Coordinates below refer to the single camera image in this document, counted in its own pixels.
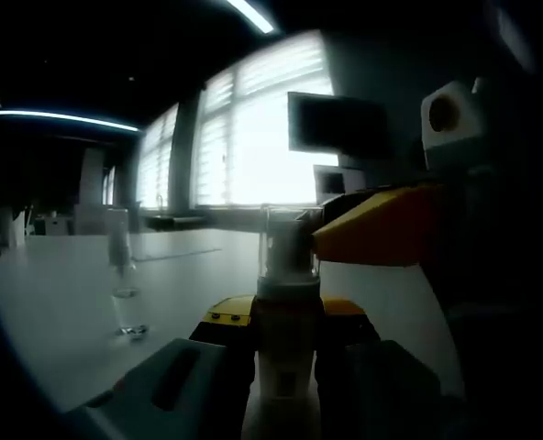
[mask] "fluorescent light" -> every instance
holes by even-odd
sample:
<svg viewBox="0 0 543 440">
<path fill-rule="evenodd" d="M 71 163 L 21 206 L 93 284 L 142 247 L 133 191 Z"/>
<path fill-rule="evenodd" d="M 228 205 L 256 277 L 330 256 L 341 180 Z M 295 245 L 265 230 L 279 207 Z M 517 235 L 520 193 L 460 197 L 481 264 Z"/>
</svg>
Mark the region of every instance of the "fluorescent light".
<svg viewBox="0 0 543 440">
<path fill-rule="evenodd" d="M 31 112 L 28 110 L 0 110 L 0 116 L 4 116 L 4 115 L 54 117 L 56 119 L 68 119 L 70 121 L 78 121 L 78 122 L 85 122 L 88 124 L 97 124 L 99 126 L 120 128 L 121 130 L 139 131 L 138 128 L 135 128 L 133 126 L 123 126 L 122 124 L 115 124 L 114 122 L 107 122 L 107 121 L 99 121 L 98 119 L 90 119 L 89 117 L 58 115 L 55 113 L 46 113 L 46 112 Z"/>
<path fill-rule="evenodd" d="M 257 26 L 261 32 L 267 34 L 273 31 L 273 26 L 261 16 L 259 12 L 253 9 L 245 0 L 227 0 L 241 14 L 243 14 L 251 23 Z"/>
</svg>

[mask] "monitor screen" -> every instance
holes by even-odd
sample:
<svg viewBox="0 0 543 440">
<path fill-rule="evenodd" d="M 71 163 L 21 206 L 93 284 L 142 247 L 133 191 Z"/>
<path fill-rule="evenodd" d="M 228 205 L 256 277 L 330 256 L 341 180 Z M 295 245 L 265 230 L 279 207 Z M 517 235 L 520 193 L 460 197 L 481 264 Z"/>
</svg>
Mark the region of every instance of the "monitor screen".
<svg viewBox="0 0 543 440">
<path fill-rule="evenodd" d="M 389 159 L 386 117 L 367 101 L 288 93 L 290 150 Z"/>
</svg>

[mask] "window blinds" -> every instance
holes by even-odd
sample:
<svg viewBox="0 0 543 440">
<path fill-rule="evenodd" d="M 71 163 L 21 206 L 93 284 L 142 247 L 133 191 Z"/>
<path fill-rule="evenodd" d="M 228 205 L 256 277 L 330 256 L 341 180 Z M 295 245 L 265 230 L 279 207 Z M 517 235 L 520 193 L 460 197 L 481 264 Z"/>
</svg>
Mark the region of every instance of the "window blinds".
<svg viewBox="0 0 543 440">
<path fill-rule="evenodd" d="M 194 203 L 307 204 L 313 165 L 335 155 L 288 150 L 288 92 L 332 94 L 317 32 L 248 57 L 208 83 L 194 156 Z"/>
<path fill-rule="evenodd" d="M 167 208 L 172 138 L 178 105 L 158 118 L 141 141 L 137 172 L 137 198 L 146 209 Z"/>
</svg>

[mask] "desk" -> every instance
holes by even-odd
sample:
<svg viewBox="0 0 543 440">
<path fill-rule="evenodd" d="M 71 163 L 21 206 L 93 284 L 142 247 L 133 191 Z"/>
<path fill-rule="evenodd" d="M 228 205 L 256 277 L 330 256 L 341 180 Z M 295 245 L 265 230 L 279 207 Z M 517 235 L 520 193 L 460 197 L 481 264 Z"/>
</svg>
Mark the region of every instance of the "desk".
<svg viewBox="0 0 543 440">
<path fill-rule="evenodd" d="M 0 258 L 0 319 L 60 411 L 111 387 L 173 338 L 188 337 L 212 304 L 255 292 L 257 234 L 140 234 L 131 246 L 135 257 L 146 259 L 138 270 L 150 314 L 150 333 L 137 343 L 115 335 L 104 236 L 31 236 Z M 323 263 L 321 290 L 355 301 L 382 338 L 397 341 L 438 374 L 444 392 L 463 395 L 449 329 L 419 267 Z"/>
</svg>

